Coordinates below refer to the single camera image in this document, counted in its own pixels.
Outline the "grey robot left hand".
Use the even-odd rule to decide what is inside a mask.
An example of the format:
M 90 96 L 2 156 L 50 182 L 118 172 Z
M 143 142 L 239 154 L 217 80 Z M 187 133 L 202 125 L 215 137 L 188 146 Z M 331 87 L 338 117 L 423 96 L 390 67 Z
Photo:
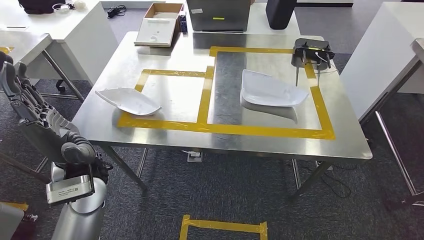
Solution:
M 92 144 L 41 96 L 26 76 L 26 67 L 20 62 L 15 68 L 13 58 L 1 52 L 0 85 L 19 117 L 24 136 L 52 162 L 93 164 L 97 154 Z

